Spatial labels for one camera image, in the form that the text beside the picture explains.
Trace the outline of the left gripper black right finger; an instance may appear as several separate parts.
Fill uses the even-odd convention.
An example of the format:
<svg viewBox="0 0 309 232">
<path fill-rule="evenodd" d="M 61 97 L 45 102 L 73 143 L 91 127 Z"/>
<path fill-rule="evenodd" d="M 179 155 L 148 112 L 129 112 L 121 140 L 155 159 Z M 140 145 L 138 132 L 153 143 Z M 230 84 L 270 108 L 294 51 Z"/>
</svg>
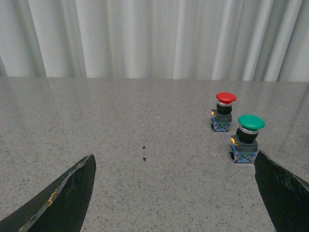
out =
<svg viewBox="0 0 309 232">
<path fill-rule="evenodd" d="M 278 232 L 309 230 L 309 184 L 259 151 L 254 162 L 260 195 Z"/>
</svg>

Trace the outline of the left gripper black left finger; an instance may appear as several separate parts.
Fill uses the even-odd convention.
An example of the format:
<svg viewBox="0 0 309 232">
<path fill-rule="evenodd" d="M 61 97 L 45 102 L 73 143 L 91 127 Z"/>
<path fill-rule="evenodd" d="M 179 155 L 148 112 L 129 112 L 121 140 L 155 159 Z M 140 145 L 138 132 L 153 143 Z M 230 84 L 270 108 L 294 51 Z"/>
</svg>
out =
<svg viewBox="0 0 309 232">
<path fill-rule="evenodd" d="M 79 232 L 96 174 L 94 155 L 82 158 L 0 222 L 2 232 Z"/>
</svg>

